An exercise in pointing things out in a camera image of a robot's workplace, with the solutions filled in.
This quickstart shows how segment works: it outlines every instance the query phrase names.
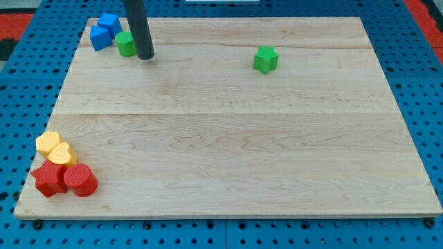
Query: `red cylinder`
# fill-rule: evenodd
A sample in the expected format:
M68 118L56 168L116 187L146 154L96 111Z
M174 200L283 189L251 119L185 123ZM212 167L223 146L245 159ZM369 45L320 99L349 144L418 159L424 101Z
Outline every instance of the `red cylinder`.
M64 173L64 183L79 197L93 194L98 187L98 180L88 165L78 163Z

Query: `red block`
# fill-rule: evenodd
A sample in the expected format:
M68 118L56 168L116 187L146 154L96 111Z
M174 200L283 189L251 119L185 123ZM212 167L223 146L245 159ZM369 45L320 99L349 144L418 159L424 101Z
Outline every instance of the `red block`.
M78 163L64 173L64 182L76 196L86 197L95 192L98 187L97 178L88 165Z
M40 168L33 170L30 174L35 178L35 187L46 198L49 198L54 194L67 192L66 185L63 183L65 171L64 165L45 160Z

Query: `block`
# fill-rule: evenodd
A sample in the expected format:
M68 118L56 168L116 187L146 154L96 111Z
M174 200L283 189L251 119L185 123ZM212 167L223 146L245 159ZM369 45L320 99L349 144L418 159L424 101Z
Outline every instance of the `block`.
M46 198L57 193L66 193L67 188L63 182L66 167L45 160L41 167L33 170L30 174L35 178L37 188Z
M70 144L62 142L51 150L48 159L53 163L62 164L69 168L77 163L77 154Z
M131 32L125 31L118 33L116 35L116 44L121 56L131 57L136 54L136 47L134 46Z
M101 28L106 28L111 35L111 38L122 32L122 26L120 25L120 20L118 20L117 15L113 14L103 14L97 21L97 25Z
M278 54L274 51L273 46L259 46L254 57L253 68L267 74L269 71L277 69L277 62Z
M79 197L90 196L98 187L96 176L94 176L89 166L84 163L68 168L63 179L72 192Z
M106 28L92 26L89 39L91 40L95 51L112 46L111 34Z
M56 131L45 131L35 140L35 147L37 151L47 159L49 152L61 142L63 142L63 138L60 133Z

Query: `wooden board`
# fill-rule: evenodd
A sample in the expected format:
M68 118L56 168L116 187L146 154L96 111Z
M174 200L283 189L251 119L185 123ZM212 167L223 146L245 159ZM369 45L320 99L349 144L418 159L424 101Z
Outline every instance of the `wooden board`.
M20 219L442 213L360 19L150 19L150 61L95 53L96 21L48 130L100 187L45 199L29 176ZM252 69L258 45L275 46L276 71Z

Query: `blue block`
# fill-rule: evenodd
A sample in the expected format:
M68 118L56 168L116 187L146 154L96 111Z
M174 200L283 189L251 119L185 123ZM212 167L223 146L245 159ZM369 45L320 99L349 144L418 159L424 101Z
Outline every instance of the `blue block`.
M95 51L112 46L111 34L109 34L109 31L106 28L92 26L89 39L91 40Z
M114 39L118 33L122 32L122 26L120 25L120 20L118 20L117 15L103 14L99 18L97 25L101 28L107 28L112 39Z

